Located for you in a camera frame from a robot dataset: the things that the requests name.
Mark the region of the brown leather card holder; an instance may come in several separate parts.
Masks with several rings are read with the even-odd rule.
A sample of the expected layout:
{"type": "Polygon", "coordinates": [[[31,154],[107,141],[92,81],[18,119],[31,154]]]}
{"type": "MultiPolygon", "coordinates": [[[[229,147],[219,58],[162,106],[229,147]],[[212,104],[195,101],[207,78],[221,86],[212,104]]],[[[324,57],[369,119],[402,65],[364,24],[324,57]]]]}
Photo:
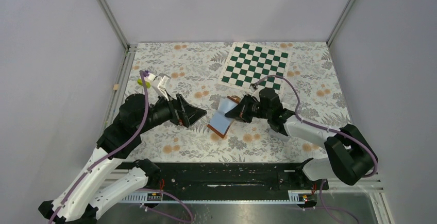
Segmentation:
{"type": "Polygon", "coordinates": [[[222,97],[207,128],[223,139],[234,121],[234,119],[226,117],[225,114],[236,107],[240,103],[240,100],[241,99],[235,95],[222,97]]]}

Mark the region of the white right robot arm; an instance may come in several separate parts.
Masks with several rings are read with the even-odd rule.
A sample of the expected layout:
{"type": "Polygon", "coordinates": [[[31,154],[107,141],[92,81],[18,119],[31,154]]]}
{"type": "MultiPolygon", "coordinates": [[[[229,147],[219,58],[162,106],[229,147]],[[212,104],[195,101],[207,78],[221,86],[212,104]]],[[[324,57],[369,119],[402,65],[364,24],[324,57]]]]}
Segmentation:
{"type": "Polygon", "coordinates": [[[271,135],[287,140],[297,137],[324,148],[326,157],[309,158],[301,163],[296,174],[296,184],[310,188],[317,180],[338,178],[347,185],[356,184],[368,177],[378,159],[369,144],[352,124],[330,128],[303,119],[295,111],[285,108],[279,95],[271,88],[257,90],[255,95],[246,94],[225,117],[243,123],[253,118],[265,119],[271,135]]]}

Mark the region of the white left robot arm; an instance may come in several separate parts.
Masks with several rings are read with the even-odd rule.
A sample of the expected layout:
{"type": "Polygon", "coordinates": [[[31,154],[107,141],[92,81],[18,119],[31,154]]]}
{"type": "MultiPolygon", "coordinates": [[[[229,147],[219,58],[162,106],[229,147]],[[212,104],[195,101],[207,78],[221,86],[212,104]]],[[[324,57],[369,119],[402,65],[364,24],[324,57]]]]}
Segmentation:
{"type": "Polygon", "coordinates": [[[142,133],[165,122],[190,127],[206,114],[180,94],[175,98],[159,97],[155,104],[149,103],[147,94],[128,96],[74,182],[58,198],[42,202],[39,212],[49,223],[96,223],[133,191],[159,184],[160,168],[142,159],[123,178],[100,189],[105,178],[141,144],[142,133]]]}

